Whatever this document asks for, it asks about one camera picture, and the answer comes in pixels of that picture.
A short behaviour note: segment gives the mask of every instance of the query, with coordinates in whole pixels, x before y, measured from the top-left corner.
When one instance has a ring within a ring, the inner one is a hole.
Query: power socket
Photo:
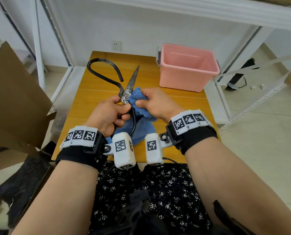
[[[122,51],[122,42],[119,40],[112,40],[112,50],[120,52]]]

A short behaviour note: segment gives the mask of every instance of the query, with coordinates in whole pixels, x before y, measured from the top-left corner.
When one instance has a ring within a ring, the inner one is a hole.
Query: person's left hand
[[[130,115],[127,112],[130,110],[131,105],[117,105],[119,102],[120,97],[118,95],[101,101],[84,125],[97,128],[106,138],[111,136],[114,132],[114,124],[118,127],[123,127],[125,121],[130,119]]]

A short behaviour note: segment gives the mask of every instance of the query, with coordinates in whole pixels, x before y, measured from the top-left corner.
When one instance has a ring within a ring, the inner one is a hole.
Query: black floral pants
[[[179,232],[194,229],[206,231],[211,221],[193,185],[187,164],[166,163],[145,166],[141,172],[136,165],[127,170],[113,168],[107,161],[99,173],[89,232],[114,224],[119,211],[129,204],[129,194],[148,189],[149,211]]]

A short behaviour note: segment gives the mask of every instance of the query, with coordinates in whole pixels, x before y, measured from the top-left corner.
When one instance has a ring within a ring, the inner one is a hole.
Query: black scissors handle
[[[120,89],[120,92],[118,94],[118,96],[122,97],[123,93],[124,93],[124,88],[122,87],[122,85],[119,83],[119,82],[116,82],[112,79],[109,79],[105,76],[103,76],[102,74],[100,73],[97,73],[96,71],[93,71],[92,68],[91,68],[91,64],[92,63],[95,63],[95,62],[103,62],[103,63],[108,63],[110,64],[114,69],[115,71],[117,72],[117,75],[118,77],[120,78],[120,81],[123,82],[124,79],[123,79],[123,76],[122,74],[120,73],[120,70],[119,68],[115,65],[115,63],[107,60],[107,59],[101,59],[101,58],[95,58],[95,59],[91,59],[88,64],[87,64],[87,68],[89,70],[89,72],[91,72],[93,75],[96,75],[98,78],[101,78],[109,83],[112,83],[114,84],[115,86],[117,86],[119,89]],[[136,115],[135,115],[135,111],[133,108],[131,108],[128,113],[130,114],[130,117],[132,117],[132,120],[133,120],[133,128],[132,128],[132,131],[131,133],[129,134],[129,136],[132,136],[132,134],[135,132],[136,130]],[[115,133],[115,130],[117,129],[117,125],[114,125],[114,133]]]

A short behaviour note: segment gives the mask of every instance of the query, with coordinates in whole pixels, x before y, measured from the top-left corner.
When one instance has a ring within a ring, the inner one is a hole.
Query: table top
[[[128,84],[130,77],[132,76],[138,65],[140,65],[140,69],[135,83],[135,88],[159,87],[160,67],[156,64],[155,57],[93,51],[90,59],[93,58],[105,58],[114,62],[123,75],[124,82],[122,83],[122,85],[124,88]],[[93,63],[91,67],[98,73],[119,82],[116,71],[109,64],[97,62]],[[161,89],[184,109],[202,110],[205,116],[214,125],[215,130],[218,133],[218,129],[216,127],[216,123],[214,121],[213,114],[204,90],[197,93],[171,88]],[[69,129],[77,125],[82,125],[88,119],[93,109],[98,105],[101,100],[109,98],[112,95],[116,95],[118,94],[118,92],[118,87],[96,77],[95,75],[90,73],[88,69],[85,70],[77,94],[75,96],[71,109],[69,110],[68,117],[57,142],[57,146],[54,150],[52,160],[56,159],[57,154],[60,151],[59,146],[66,138]],[[164,123],[162,120],[157,120],[156,122],[153,122],[153,125],[156,129],[156,132],[159,134],[166,131],[166,123]],[[146,162],[145,150],[146,149],[144,140],[134,146],[136,162]],[[170,147],[163,150],[165,157],[171,158],[178,163],[187,163],[185,157],[175,147]]]

